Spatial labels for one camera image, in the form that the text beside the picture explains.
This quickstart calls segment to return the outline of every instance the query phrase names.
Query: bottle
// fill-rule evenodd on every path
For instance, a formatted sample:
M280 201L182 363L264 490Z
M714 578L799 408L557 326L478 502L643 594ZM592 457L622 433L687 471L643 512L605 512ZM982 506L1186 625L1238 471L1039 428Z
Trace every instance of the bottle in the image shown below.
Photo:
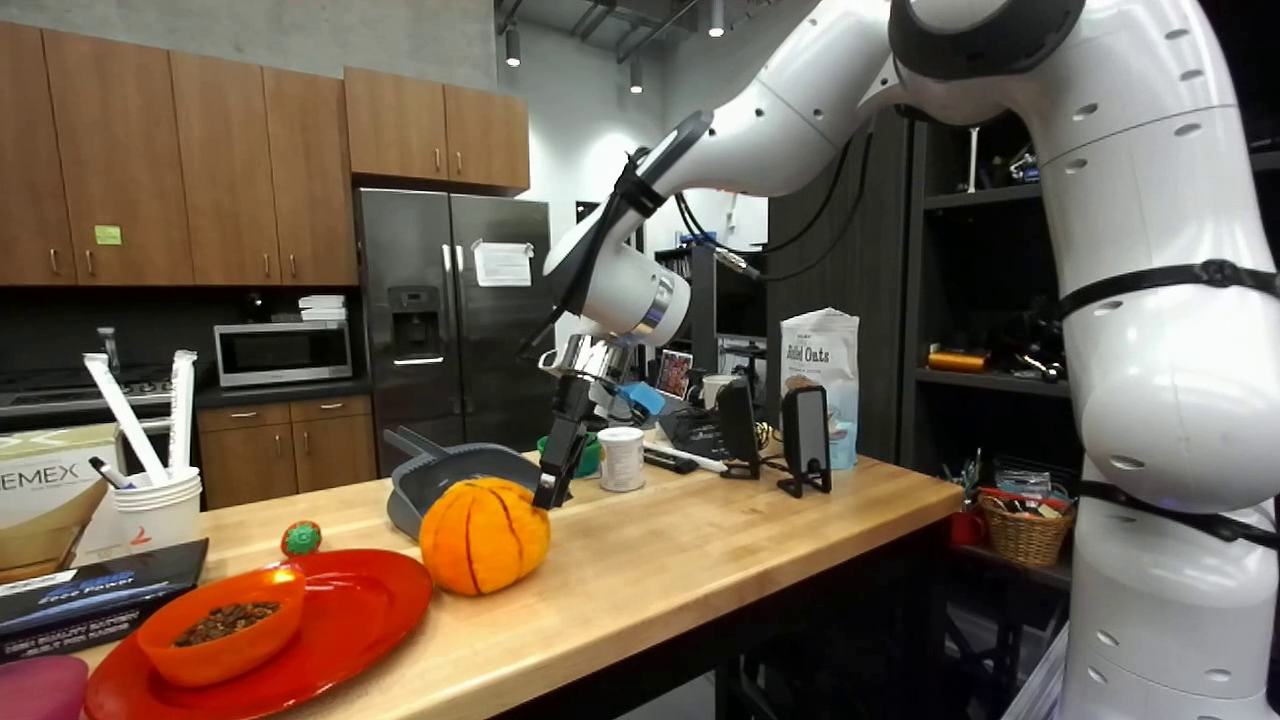
M99 326L97 335L104 341L106 369L112 369L112 377L121 382L116 328L112 328L112 326Z

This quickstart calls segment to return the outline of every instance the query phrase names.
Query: microwave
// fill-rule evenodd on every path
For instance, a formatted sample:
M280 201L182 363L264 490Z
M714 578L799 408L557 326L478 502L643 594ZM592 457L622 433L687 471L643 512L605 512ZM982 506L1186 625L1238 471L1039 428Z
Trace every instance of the microwave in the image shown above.
M333 326L211 326L211 356L219 389L342 382L350 369L350 335Z

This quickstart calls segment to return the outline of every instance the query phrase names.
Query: red plate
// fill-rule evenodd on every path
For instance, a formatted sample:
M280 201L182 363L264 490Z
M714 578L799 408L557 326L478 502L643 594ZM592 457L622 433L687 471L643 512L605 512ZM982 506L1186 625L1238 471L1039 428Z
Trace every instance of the red plate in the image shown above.
M297 707L387 655L431 606L429 569L394 553L317 553L305 629L266 666L211 687L165 685L128 635L93 672L82 711L112 718L266 718Z

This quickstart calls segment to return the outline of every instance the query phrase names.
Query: humanoid robot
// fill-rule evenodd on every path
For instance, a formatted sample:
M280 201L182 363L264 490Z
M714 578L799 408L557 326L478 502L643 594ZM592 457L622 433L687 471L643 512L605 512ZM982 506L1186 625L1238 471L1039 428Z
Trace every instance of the humanoid robot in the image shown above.
M687 307L687 283L622 244L643 216L680 190L795 193L893 106L943 123L1015 111L1039 155L1085 476L1105 490L1078 502L1061 711L1271 718L1275 265L1195 0L817 3L547 256L558 314L594 326L544 356L584 382L567 408L588 414L613 341L663 343ZM573 419L551 444L573 457ZM541 502L564 479L544 464Z

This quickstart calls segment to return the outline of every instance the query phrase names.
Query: ceiling light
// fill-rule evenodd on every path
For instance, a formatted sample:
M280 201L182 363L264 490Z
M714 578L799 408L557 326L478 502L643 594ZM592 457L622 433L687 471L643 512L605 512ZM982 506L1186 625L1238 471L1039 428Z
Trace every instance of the ceiling light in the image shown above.
M520 68L520 34L502 38L509 68Z
M723 0L713 0L706 38L723 38Z
M630 64L630 96L643 91L643 77L641 77L641 64Z

